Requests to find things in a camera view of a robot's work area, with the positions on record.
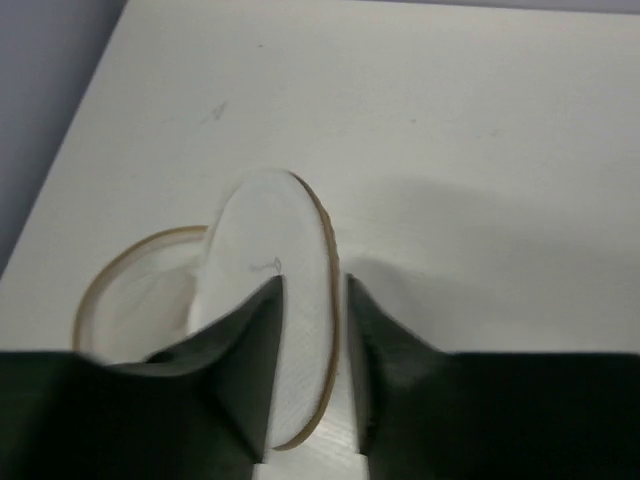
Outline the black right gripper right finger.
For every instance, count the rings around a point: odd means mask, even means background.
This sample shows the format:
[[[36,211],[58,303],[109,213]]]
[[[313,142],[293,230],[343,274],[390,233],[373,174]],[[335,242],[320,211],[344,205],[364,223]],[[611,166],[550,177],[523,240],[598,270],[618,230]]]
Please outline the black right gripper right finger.
[[[639,358],[440,351],[346,283],[359,452],[372,479],[635,479]]]

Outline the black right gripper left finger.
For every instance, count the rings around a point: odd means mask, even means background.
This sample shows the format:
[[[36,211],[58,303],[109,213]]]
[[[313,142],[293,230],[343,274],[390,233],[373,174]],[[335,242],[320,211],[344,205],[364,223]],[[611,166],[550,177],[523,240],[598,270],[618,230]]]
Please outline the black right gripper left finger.
[[[1,355],[5,479],[249,479],[266,449],[283,281],[134,363]]]

